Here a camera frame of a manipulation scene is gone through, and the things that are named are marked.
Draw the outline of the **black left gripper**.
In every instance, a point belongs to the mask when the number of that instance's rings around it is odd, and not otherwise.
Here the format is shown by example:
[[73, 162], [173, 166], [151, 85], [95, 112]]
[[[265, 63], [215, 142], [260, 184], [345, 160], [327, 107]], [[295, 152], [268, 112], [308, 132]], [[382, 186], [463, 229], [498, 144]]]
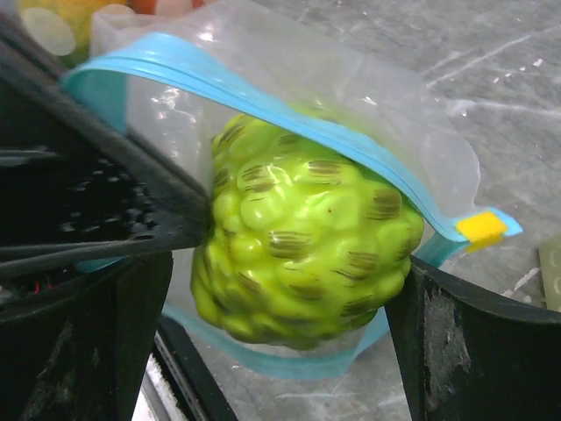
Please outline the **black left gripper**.
[[211, 227], [201, 183], [60, 86], [61, 64], [1, 17], [1, 296], [81, 260], [190, 248]]

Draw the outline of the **clear blue-zipper plastic bag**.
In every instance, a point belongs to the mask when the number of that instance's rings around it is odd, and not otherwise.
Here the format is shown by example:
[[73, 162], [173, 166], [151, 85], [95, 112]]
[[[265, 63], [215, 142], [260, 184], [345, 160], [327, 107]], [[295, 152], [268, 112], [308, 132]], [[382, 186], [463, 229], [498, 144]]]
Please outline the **clear blue-zipper plastic bag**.
[[92, 56], [63, 86], [117, 130], [138, 134], [200, 182], [212, 228], [174, 254], [164, 314], [264, 375], [342, 374], [388, 329], [384, 304], [361, 328], [313, 349], [250, 344], [205, 322], [191, 291], [195, 251], [214, 230], [213, 137], [239, 114], [300, 135], [373, 171], [423, 216], [411, 254], [440, 266], [522, 230], [475, 204], [479, 159], [423, 80], [252, 1], [216, 1], [182, 18], [94, 16]]

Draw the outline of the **green custard apple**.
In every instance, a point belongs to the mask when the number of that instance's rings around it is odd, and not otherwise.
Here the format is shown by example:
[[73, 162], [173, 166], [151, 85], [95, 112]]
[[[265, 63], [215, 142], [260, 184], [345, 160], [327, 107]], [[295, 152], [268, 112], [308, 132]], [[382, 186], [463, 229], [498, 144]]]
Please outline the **green custard apple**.
[[214, 230], [191, 280], [205, 322], [308, 350], [366, 325], [401, 291], [424, 220], [396, 187], [245, 114], [211, 145]]

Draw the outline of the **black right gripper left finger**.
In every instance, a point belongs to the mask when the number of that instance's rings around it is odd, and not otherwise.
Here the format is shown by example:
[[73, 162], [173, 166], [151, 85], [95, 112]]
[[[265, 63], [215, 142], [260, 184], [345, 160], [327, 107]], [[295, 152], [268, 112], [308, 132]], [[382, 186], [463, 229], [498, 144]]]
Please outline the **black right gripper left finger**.
[[3, 420], [129, 420], [171, 279], [130, 257], [1, 306]]

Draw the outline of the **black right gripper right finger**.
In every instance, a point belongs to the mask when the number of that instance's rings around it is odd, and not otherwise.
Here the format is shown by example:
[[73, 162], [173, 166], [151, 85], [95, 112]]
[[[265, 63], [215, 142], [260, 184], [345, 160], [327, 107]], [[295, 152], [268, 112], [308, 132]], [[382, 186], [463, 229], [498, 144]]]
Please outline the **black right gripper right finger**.
[[414, 420], [558, 420], [560, 315], [412, 260], [385, 307]]

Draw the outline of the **clear polka dot zip bag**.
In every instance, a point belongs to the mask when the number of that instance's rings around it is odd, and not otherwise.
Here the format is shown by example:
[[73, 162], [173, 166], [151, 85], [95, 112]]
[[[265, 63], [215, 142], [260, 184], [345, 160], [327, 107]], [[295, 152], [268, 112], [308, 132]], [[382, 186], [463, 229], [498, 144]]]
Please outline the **clear polka dot zip bag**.
[[176, 18], [206, 4], [199, 0], [18, 0], [14, 6], [32, 39], [72, 68], [89, 56], [91, 23], [97, 12]]

